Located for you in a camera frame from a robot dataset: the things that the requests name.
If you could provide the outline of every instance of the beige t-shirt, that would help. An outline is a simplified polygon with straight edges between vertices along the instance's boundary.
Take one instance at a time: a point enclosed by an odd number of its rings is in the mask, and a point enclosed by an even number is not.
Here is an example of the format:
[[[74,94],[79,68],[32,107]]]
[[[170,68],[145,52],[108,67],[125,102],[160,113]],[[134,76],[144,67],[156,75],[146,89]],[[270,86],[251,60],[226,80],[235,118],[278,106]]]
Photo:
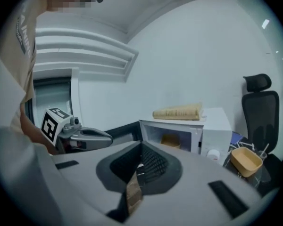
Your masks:
[[[7,19],[0,34],[0,58],[7,70],[26,92],[22,103],[31,99],[33,92],[33,66],[36,60],[36,18],[47,8],[47,0],[22,0]],[[22,132],[20,109],[11,128]]]

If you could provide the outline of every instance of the black mesh chair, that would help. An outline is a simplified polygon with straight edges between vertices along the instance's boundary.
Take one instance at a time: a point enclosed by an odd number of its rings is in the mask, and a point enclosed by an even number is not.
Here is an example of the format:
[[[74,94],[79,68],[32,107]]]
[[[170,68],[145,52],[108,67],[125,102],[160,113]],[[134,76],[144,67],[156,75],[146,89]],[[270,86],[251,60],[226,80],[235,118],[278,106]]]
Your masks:
[[[264,165],[271,181],[260,183],[258,190],[265,195],[283,181],[283,163],[273,154],[269,154],[277,145],[279,134],[279,96],[275,91],[263,91],[271,87],[271,79],[266,74],[244,77],[247,91],[242,97],[242,107],[247,124],[248,138],[255,147],[266,149]]]

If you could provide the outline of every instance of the tabletop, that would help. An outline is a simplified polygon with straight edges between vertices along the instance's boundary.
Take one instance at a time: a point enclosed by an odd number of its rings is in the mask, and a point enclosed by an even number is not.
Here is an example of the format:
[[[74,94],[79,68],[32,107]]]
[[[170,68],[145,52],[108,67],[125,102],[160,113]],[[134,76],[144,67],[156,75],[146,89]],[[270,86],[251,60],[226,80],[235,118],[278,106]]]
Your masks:
[[[228,169],[229,171],[231,171],[232,173],[237,175],[239,178],[241,178],[242,180],[245,180],[246,182],[248,182],[254,188],[257,189],[260,182],[262,180],[268,181],[270,179],[270,176],[269,176],[269,174],[268,174],[268,172],[267,172],[267,170],[264,166],[259,168],[256,173],[254,173],[252,176],[250,176],[248,178],[245,178],[241,175],[241,173],[231,163],[231,151],[233,149],[236,149],[236,148],[239,148],[239,147],[242,147],[242,146],[250,149],[254,153],[257,152],[257,149],[254,146],[254,144],[250,143],[250,141],[246,137],[244,137],[243,135],[240,135],[236,132],[233,132],[232,140],[231,140],[231,143],[230,143],[230,148],[228,150],[227,158],[226,158],[226,160],[223,164],[223,167],[225,167],[226,169]]]

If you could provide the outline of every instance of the cup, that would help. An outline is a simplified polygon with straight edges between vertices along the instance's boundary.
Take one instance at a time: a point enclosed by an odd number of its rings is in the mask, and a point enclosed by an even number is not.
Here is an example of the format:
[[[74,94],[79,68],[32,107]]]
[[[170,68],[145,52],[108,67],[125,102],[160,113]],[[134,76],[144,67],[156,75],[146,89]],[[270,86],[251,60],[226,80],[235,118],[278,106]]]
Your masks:
[[[258,151],[256,154],[262,159],[262,161],[264,161],[264,159],[267,157],[267,153],[263,151]]]

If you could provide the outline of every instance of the ceiling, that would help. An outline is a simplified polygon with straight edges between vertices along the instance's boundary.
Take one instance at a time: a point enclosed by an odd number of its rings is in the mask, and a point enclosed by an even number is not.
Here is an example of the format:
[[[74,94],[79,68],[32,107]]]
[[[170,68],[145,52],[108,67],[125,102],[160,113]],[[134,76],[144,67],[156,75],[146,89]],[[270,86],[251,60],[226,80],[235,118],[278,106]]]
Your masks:
[[[104,0],[67,12],[113,28],[129,41],[156,18],[189,1],[193,0]],[[50,21],[47,17],[45,24],[50,26]]]

